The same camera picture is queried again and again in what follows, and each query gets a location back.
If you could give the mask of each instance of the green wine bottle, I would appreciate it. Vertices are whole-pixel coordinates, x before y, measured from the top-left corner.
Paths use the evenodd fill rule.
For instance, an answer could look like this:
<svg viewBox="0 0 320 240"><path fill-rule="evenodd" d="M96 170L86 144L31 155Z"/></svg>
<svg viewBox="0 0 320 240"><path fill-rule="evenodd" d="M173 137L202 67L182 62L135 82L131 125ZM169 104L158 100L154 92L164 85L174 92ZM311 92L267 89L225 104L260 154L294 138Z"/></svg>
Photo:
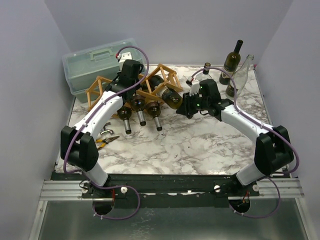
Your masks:
<svg viewBox="0 0 320 240"><path fill-rule="evenodd" d="M162 77L154 75L149 79L149 84L152 89L156 89L164 81ZM172 109L178 109L182 104L182 97L172 88L164 87L157 95Z"/></svg>
<svg viewBox="0 0 320 240"><path fill-rule="evenodd" d="M154 120L154 123L155 123L155 126L156 126L156 130L158 132L162 131L162 126L161 126L161 123L159 121L159 116L161 114L161 108L160 108L160 105L157 101L152 101L152 102L149 102L146 106L145 106L145 109L147 111L147 113L153 117L153 120Z"/></svg>
<svg viewBox="0 0 320 240"><path fill-rule="evenodd" d="M140 126L145 126L147 124L144 114L144 109L146 106L146 100L144 96L136 94L132 97L131 101L131 108L136 111L138 115L138 119L140 122Z"/></svg>
<svg viewBox="0 0 320 240"><path fill-rule="evenodd" d="M131 108L127 106L121 107L118 111L118 117L123 121L124 123L124 129L126 134L131 134L131 127L130 127L130 122L129 118L131 117Z"/></svg>
<svg viewBox="0 0 320 240"><path fill-rule="evenodd" d="M230 52L228 56L226 57L226 60L223 65L223 69L228 72L231 76L234 74L234 72L237 70L238 64L240 63L241 56L239 54L239 51L241 49L242 44L244 41L238 40L236 42L235 48L233 52ZM223 85L228 85L230 81L230 77L226 75L225 73L220 74L219 82Z"/></svg>

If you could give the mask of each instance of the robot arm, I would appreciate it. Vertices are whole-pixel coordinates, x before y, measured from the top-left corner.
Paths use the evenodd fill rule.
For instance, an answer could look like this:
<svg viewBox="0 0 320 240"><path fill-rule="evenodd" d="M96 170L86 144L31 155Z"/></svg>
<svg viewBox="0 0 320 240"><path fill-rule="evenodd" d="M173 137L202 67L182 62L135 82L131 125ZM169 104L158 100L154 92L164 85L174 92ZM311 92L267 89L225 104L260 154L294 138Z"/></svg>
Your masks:
<svg viewBox="0 0 320 240"><path fill-rule="evenodd" d="M98 186L103 186L106 183L108 174L98 163L97 136L104 124L133 96L136 89L133 88L126 91L107 102L106 99L137 83L139 80L138 75L143 69L143 65L138 61L126 59L121 68L118 81L108 84L101 99L93 109L74 127L65 126L61 130L60 156L62 159L65 159L73 137L80 130L76 141L71 147L67 161L69 164L80 168Z"/></svg>
<svg viewBox="0 0 320 240"><path fill-rule="evenodd" d="M257 124L246 119L236 110L231 100L221 99L213 79L203 80L199 85L200 93L191 89L191 93L183 94L182 105L176 113L190 119L198 111L208 111L211 116L233 126L255 143L254 162L231 177L227 186L231 191L268 176L293 161L292 150L273 133L263 129L262 125L273 129L290 142L287 129L265 124L242 111Z"/></svg>

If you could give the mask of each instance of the brown bottle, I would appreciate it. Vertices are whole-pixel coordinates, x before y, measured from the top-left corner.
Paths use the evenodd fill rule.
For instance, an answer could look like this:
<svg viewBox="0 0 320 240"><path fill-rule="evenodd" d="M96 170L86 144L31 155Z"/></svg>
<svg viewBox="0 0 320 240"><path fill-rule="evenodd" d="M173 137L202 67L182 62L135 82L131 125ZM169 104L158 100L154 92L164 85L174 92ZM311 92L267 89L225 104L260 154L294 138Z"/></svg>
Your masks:
<svg viewBox="0 0 320 240"><path fill-rule="evenodd" d="M147 113L153 117L153 120L154 120L154 123L155 123L155 126L156 126L156 130L158 132L162 131L162 126L161 126L161 123L159 121L159 116L161 114L161 109L160 109L160 105L157 101L152 101L152 102L149 102L146 106L145 106L145 109L147 111Z"/></svg>
<svg viewBox="0 0 320 240"><path fill-rule="evenodd" d="M130 122L129 118L131 117L131 108L127 106L123 106L120 108L118 111L118 117L123 121L124 123L124 129L126 134L131 134L131 127L130 127Z"/></svg>
<svg viewBox="0 0 320 240"><path fill-rule="evenodd" d="M149 79L149 84L152 89L156 89L163 82L164 79L158 75L154 75ZM178 109L182 104L182 97L172 88L164 87L157 95L172 109Z"/></svg>
<svg viewBox="0 0 320 240"><path fill-rule="evenodd" d="M144 114L144 109L146 106L145 97L139 94L136 94L132 97L130 104L131 104L131 108L134 111L136 111L136 114L138 115L140 126L145 126L147 124L145 119L145 114Z"/></svg>

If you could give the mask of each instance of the metal tool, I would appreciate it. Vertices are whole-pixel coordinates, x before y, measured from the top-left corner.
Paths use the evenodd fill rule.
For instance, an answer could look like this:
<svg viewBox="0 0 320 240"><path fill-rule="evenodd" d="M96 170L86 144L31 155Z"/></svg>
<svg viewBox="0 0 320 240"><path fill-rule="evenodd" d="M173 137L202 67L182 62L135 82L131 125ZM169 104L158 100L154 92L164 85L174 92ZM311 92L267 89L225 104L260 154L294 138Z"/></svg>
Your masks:
<svg viewBox="0 0 320 240"><path fill-rule="evenodd" d="M105 139L97 139L95 142L96 143L101 143L101 145L97 148L98 151L103 149L105 145L111 143L112 141L116 140L119 137L120 136L112 136L112 137L105 138Z"/></svg>
<svg viewBox="0 0 320 240"><path fill-rule="evenodd" d="M100 135L103 135L103 134L106 134L106 133L109 133L111 135L115 134L115 132L111 129L106 129L106 130L103 130L100 132Z"/></svg>
<svg viewBox="0 0 320 240"><path fill-rule="evenodd" d="M100 131L100 135L103 135L103 134L106 134L106 133L109 133L109 134L111 134L111 135L115 134L115 132L114 132L113 130L107 129L107 126L109 126L109 125L111 125L111 122L107 122L107 123L103 126L102 130Z"/></svg>

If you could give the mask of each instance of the screw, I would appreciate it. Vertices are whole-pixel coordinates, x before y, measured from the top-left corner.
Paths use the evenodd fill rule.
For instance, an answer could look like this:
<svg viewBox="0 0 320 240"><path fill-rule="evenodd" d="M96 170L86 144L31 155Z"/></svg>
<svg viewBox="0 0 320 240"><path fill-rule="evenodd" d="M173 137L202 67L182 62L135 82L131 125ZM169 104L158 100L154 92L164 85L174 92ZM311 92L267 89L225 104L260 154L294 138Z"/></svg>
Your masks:
<svg viewBox="0 0 320 240"><path fill-rule="evenodd" d="M220 191L221 191L219 185L215 185L213 189L214 189L214 191L215 191L216 193L220 193Z"/></svg>
<svg viewBox="0 0 320 240"><path fill-rule="evenodd" d="M259 191L259 186L257 184L254 184L252 186L253 191L258 192Z"/></svg>

